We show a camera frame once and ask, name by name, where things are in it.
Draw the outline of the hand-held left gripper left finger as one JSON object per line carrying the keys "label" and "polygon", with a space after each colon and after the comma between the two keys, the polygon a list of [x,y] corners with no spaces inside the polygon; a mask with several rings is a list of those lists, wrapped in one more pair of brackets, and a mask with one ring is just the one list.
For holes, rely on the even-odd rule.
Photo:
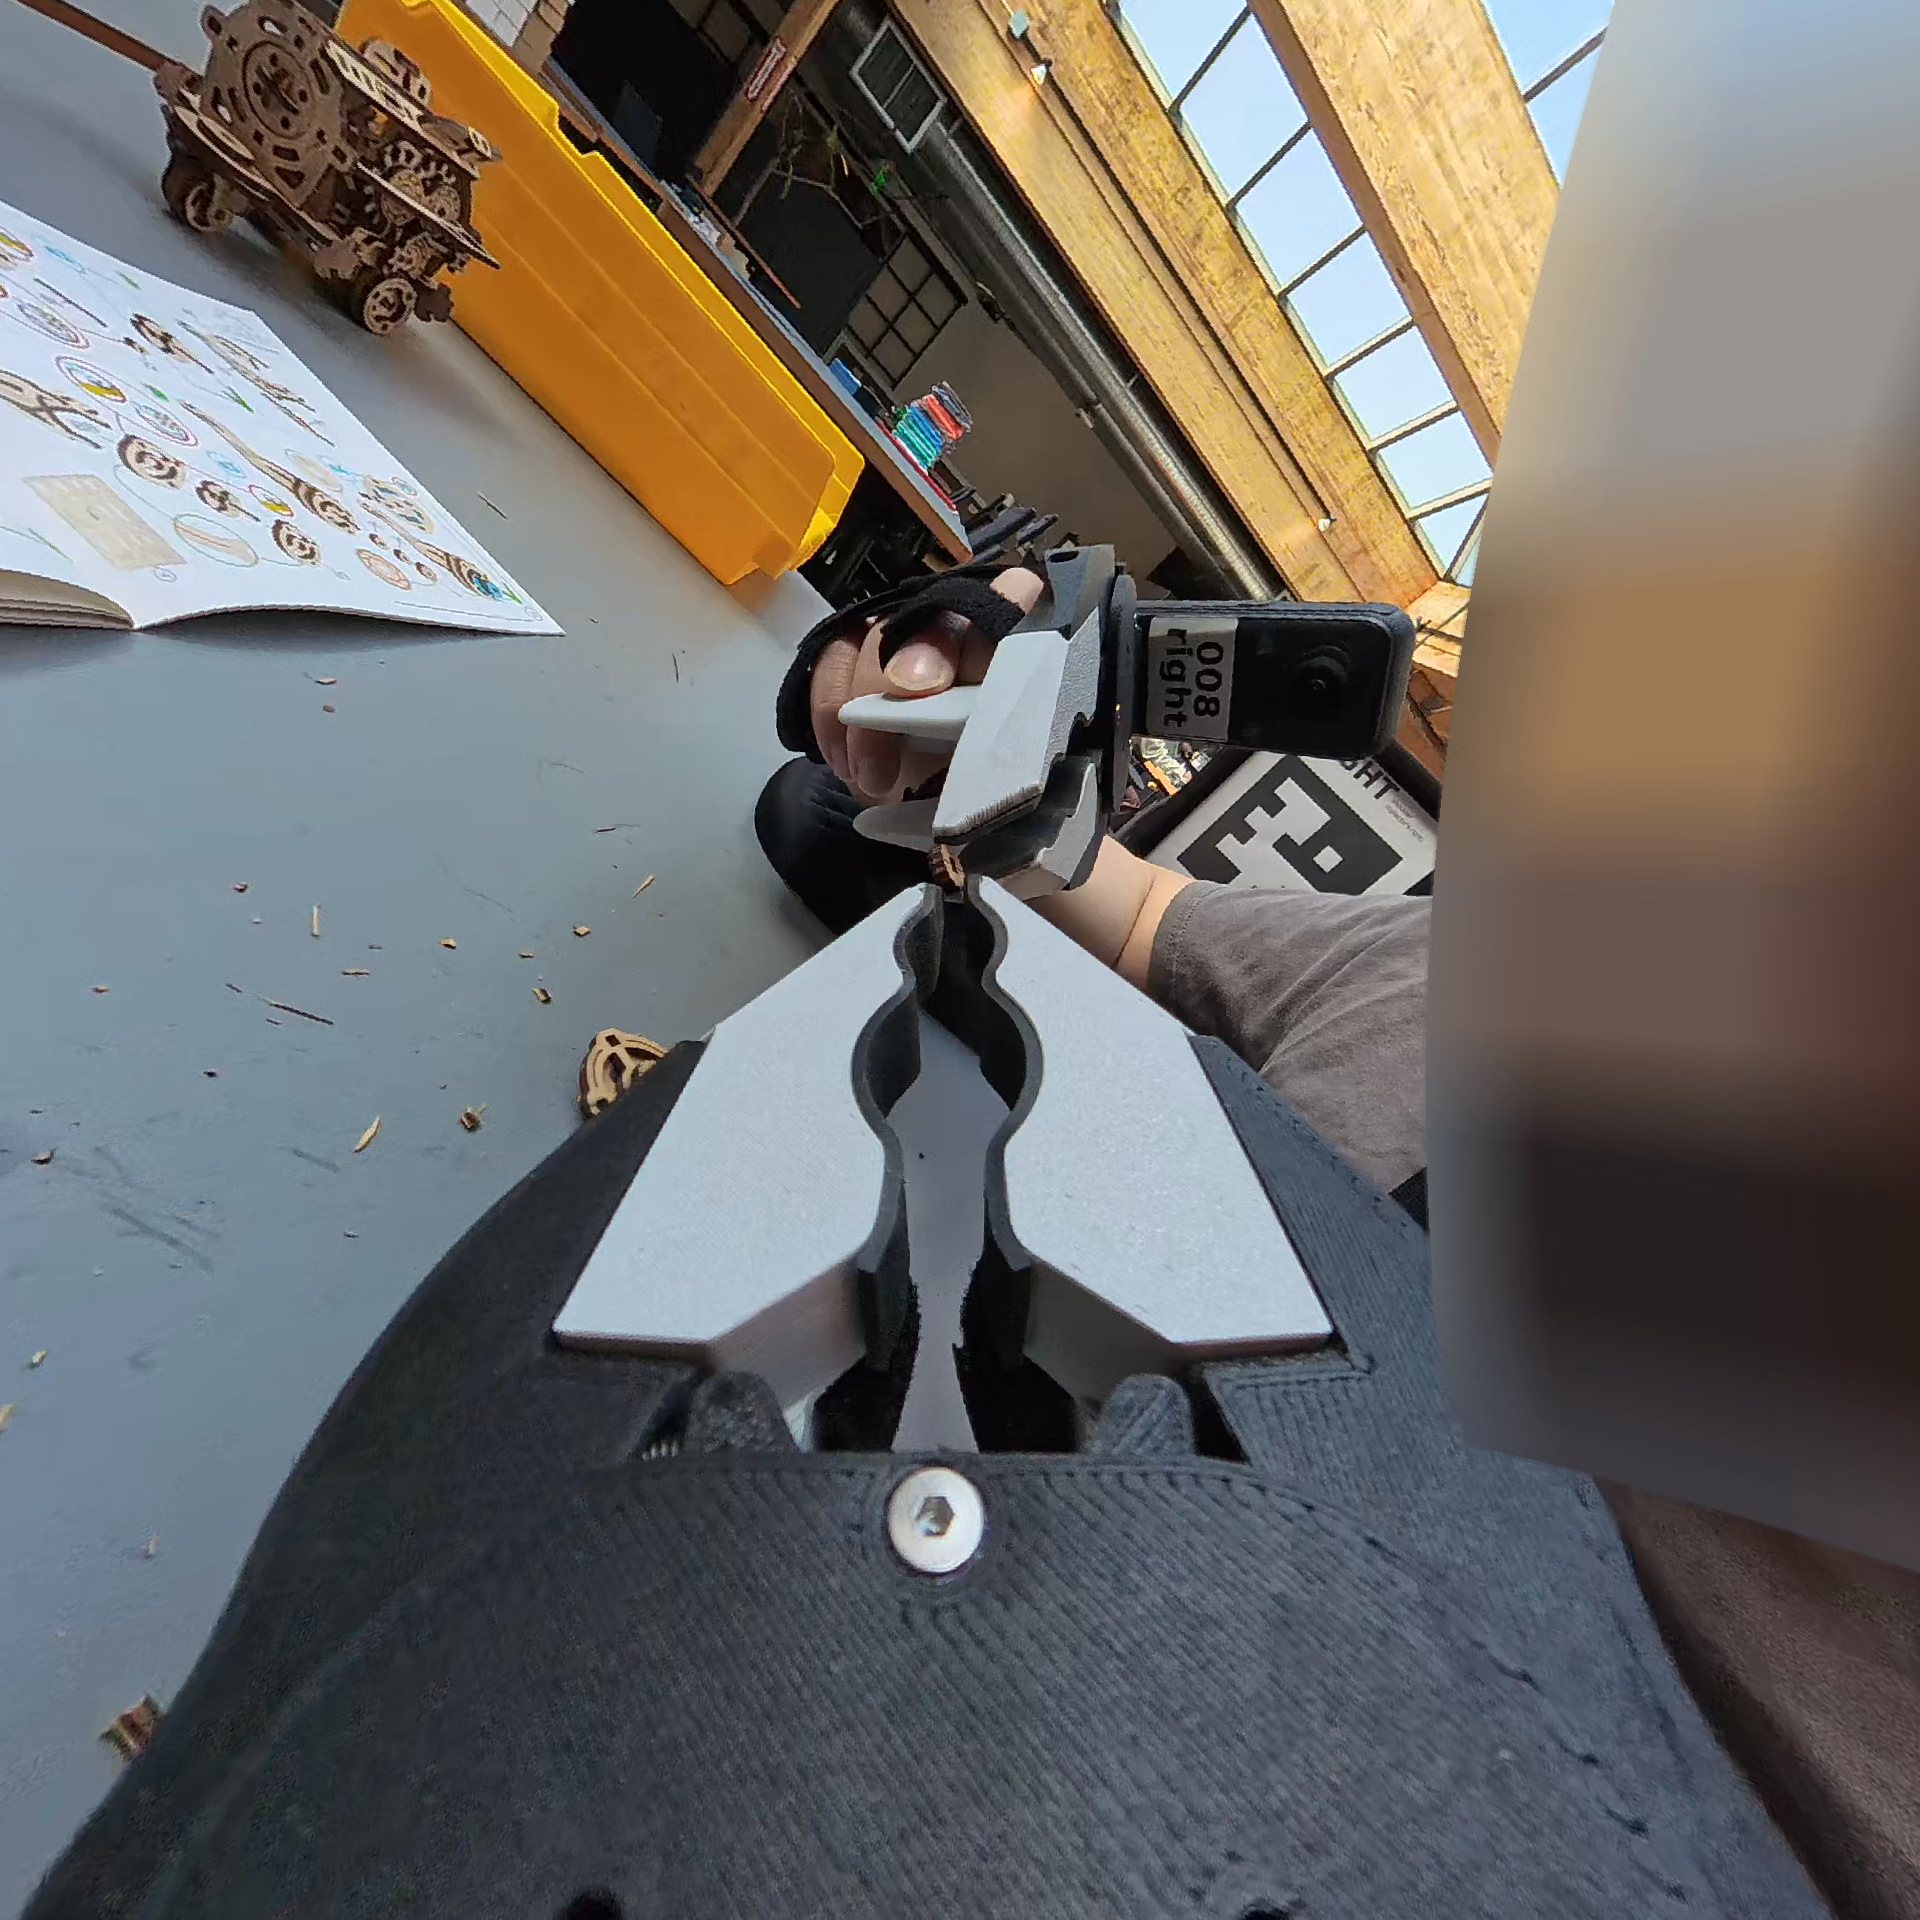
{"label": "hand-held left gripper left finger", "polygon": [[558,1344],[754,1375],[783,1408],[887,1372],[914,1303],[892,1113],[942,944],[944,897],[921,886],[711,1032]]}

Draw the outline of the wooden mechanical model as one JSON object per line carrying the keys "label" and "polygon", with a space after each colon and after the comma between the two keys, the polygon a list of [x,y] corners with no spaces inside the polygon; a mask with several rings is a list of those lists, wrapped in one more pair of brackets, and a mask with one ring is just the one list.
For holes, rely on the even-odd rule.
{"label": "wooden mechanical model", "polygon": [[495,270],[473,225],[486,136],[436,112],[397,47],[349,43],[303,6],[204,7],[199,25],[205,66],[152,76],[172,216],[193,233],[252,223],[374,336],[449,320],[449,279]]}

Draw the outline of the thin wooden stick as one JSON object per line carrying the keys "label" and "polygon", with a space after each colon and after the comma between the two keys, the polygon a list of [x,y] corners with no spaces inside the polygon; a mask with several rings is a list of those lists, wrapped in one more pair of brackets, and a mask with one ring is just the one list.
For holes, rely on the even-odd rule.
{"label": "thin wooden stick", "polygon": [[113,28],[109,20],[84,11],[72,3],[62,0],[24,0],[17,3],[23,10],[53,20],[60,28],[82,38],[89,43],[105,48],[106,52],[122,58],[143,72],[160,74],[169,58],[148,47],[143,39]]}

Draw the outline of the yellow plastic bin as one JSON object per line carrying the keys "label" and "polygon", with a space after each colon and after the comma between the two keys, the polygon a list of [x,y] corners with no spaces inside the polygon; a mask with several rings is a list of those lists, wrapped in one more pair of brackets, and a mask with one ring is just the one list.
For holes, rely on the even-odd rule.
{"label": "yellow plastic bin", "polygon": [[862,459],[614,168],[457,6],[349,3],[337,31],[495,147],[470,204],[495,268],[453,282],[457,327],[718,583],[810,561]]}

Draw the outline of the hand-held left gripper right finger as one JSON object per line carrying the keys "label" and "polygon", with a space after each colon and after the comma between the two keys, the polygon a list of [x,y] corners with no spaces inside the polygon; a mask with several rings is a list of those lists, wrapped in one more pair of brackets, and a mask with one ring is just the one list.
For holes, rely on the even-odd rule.
{"label": "hand-held left gripper right finger", "polygon": [[997,1247],[1022,1356],[1062,1388],[1310,1353],[1328,1312],[1188,1028],[993,880],[990,1006],[1017,1041]]}

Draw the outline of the metal ventilation duct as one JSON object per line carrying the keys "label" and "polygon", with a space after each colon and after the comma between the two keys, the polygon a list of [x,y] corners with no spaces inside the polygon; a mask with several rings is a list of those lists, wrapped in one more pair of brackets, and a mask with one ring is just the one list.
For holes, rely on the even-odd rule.
{"label": "metal ventilation duct", "polygon": [[944,250],[950,276],[1040,362],[1071,410],[1087,417],[1093,438],[1197,559],[1207,583],[1289,598],[1280,564],[1199,463],[982,137],[945,91],[936,99],[928,130],[905,153],[903,177],[916,188],[918,225]]}

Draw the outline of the person's lap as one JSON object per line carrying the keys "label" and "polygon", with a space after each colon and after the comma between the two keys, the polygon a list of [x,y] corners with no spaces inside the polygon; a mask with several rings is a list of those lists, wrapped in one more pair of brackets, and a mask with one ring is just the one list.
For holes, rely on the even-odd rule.
{"label": "person's lap", "polygon": [[1600,1483],[1682,1675],[1836,1916],[1917,1916],[1917,1574]]}

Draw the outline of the white wall vent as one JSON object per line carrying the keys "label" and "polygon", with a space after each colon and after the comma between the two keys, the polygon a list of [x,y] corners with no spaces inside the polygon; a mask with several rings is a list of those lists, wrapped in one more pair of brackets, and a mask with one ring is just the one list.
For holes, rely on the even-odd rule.
{"label": "white wall vent", "polygon": [[848,74],[852,88],[905,153],[944,121],[945,96],[894,20],[881,20]]}

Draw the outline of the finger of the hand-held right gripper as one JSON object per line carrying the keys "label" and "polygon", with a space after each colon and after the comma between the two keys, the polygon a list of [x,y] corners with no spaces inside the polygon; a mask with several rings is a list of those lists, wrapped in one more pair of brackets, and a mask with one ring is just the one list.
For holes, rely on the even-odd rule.
{"label": "finger of the hand-held right gripper", "polygon": [[1096,718],[1098,636],[1102,622],[1085,617],[1071,632],[1013,632],[997,643],[948,759],[935,841],[968,841],[1041,800],[1071,730]]}
{"label": "finger of the hand-held right gripper", "polygon": [[1040,800],[972,840],[972,878],[1038,904],[1087,880],[1106,834],[1096,761],[1057,761]]}

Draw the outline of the skylight window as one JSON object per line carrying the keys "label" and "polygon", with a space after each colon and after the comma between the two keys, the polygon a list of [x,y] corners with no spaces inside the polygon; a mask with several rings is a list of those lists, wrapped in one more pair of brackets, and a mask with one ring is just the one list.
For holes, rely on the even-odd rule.
{"label": "skylight window", "polygon": [[1108,11],[1415,542],[1470,591],[1613,6]]}

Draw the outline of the person's right forearm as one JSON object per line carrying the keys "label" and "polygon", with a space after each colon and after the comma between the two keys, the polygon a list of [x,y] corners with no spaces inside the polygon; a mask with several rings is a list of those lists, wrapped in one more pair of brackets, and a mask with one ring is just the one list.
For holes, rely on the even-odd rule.
{"label": "person's right forearm", "polygon": [[1080,887],[1033,906],[1425,1220],[1425,897],[1191,880],[1108,836]]}

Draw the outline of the wooden fan-shaped model part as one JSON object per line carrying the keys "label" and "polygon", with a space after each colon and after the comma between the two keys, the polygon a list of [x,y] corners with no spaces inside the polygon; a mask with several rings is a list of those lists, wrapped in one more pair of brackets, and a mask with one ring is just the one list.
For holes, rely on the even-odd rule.
{"label": "wooden fan-shaped model part", "polygon": [[599,1028],[586,1042],[578,1068],[578,1113],[594,1121],[633,1090],[670,1047],[620,1026]]}

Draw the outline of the black quilted cushion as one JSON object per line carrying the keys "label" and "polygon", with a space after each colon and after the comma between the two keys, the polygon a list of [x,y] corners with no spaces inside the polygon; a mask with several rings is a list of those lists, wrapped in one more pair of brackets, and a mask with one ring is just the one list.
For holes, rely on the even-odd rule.
{"label": "black quilted cushion", "polygon": [[922,854],[857,831],[862,800],[830,767],[796,756],[759,794],[751,825],[786,891],[832,935],[928,886]]}

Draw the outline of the coloured storage items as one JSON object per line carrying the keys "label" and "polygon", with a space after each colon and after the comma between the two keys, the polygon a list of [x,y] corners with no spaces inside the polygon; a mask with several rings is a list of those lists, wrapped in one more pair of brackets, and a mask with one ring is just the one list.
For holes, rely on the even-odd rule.
{"label": "coloured storage items", "polygon": [[894,442],[928,476],[968,430],[972,414],[945,382],[935,382],[925,395],[894,408],[889,419]]}

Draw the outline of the person's right hand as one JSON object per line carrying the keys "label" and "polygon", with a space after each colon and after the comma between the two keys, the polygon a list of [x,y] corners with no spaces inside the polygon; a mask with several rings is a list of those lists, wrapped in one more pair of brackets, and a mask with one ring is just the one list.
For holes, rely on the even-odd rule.
{"label": "person's right hand", "polygon": [[855,806],[874,808],[916,798],[944,778],[950,747],[912,736],[845,727],[852,699],[922,702],[950,687],[984,679],[997,639],[972,620],[936,611],[887,654],[881,620],[826,640],[806,672],[805,712],[825,767]]}

